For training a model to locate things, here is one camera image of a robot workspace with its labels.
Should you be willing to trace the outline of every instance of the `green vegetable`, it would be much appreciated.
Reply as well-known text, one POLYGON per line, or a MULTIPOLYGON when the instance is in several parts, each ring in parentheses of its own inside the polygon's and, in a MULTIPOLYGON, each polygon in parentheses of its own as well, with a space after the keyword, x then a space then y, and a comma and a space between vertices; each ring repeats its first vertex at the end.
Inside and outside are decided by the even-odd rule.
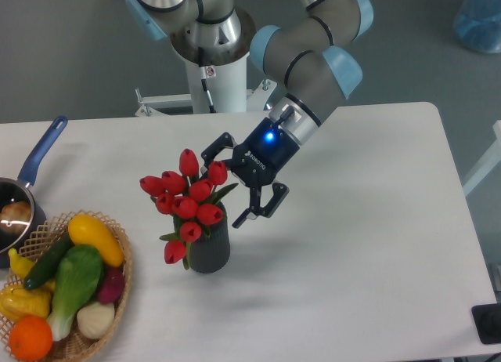
POLYGON ((92 297, 102 276, 103 260, 91 245, 72 247, 61 260, 56 273, 52 312, 47 318, 54 341, 70 334, 75 314, 92 297))
POLYGON ((24 288, 27 290, 40 288, 45 282, 53 278, 56 275, 61 259, 73 246, 73 242, 67 234, 50 246, 24 278, 24 288))

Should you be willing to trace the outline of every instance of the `blue pan handle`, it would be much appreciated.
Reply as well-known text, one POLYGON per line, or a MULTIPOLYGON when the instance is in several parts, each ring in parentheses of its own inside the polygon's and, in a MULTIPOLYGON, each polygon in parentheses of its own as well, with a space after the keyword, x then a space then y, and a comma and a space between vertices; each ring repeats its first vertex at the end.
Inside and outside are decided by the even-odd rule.
POLYGON ((26 183, 27 185, 34 185, 34 181, 37 179, 38 166, 40 166, 42 158, 47 154, 50 147, 57 140, 67 124, 68 119, 64 116, 59 116, 54 119, 49 129, 47 129, 24 162, 24 165, 17 176, 18 180, 26 183))

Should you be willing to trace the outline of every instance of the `bouquet of tulips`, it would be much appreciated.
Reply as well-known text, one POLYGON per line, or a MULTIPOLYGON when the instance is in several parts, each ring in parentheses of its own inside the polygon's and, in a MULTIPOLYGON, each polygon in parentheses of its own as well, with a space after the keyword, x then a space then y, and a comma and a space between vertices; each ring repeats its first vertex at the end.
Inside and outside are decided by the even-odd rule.
POLYGON ((164 215, 172 215, 174 232, 162 235, 166 241, 164 258, 167 264, 182 259, 185 269, 189 269, 191 244, 199 238, 210 238, 211 227, 226 217, 224 208, 218 206, 220 200, 237 183, 216 190, 228 179, 223 161, 213 161, 207 175, 199 176, 196 155, 184 149, 179 158, 179 171, 163 172, 161 177, 146 176, 139 180, 141 188, 150 195, 157 210, 164 215))

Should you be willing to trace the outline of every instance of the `green cucumber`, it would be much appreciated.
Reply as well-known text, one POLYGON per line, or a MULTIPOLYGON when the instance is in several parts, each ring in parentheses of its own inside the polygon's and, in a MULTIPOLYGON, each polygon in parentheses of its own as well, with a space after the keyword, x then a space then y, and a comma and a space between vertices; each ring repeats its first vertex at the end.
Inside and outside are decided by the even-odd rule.
POLYGON ((45 282, 53 278, 56 275, 59 263, 73 246, 70 237, 67 234, 63 235, 33 265, 24 278, 23 287, 26 290, 40 288, 45 282))

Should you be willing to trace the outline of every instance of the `artificial vegetable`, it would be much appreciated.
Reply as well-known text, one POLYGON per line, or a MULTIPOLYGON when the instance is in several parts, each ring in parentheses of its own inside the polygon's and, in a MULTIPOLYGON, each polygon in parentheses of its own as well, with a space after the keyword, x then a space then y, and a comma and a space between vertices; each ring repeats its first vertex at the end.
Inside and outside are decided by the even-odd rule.
POLYGON ((27 290, 40 288, 45 282, 53 278, 61 259, 72 247, 73 242, 67 234, 50 246, 24 278, 24 288, 27 290))
POLYGON ((49 315, 52 295, 45 289, 26 290, 21 284, 10 285, 0 291, 0 313, 17 323, 28 315, 49 315))
POLYGON ((124 274, 121 270, 108 267, 103 282, 96 292, 96 298, 102 304, 115 302, 120 298, 125 289, 124 274))
POLYGON ((78 329, 87 338, 102 338, 113 324, 114 318, 115 307, 113 303, 104 305, 99 302, 92 302, 78 311, 78 329))
POLYGON ((96 291, 103 275, 103 260, 96 248, 83 244, 72 247, 59 264, 52 312, 47 322, 54 341, 70 334, 77 311, 96 291))
MULTIPOLYGON (((17 275, 21 280, 24 280, 31 268, 34 266, 34 262, 25 258, 17 253, 15 248, 11 248, 9 250, 9 259, 10 259, 10 269, 13 271, 15 275, 17 275)), ((54 292, 54 288, 56 286, 56 282, 51 278, 45 284, 43 284, 44 289, 50 290, 52 293, 54 292)))
POLYGON ((76 215, 68 223, 68 233, 75 245, 90 244, 97 248, 108 266, 119 267, 124 262, 117 239, 96 217, 85 213, 76 215))

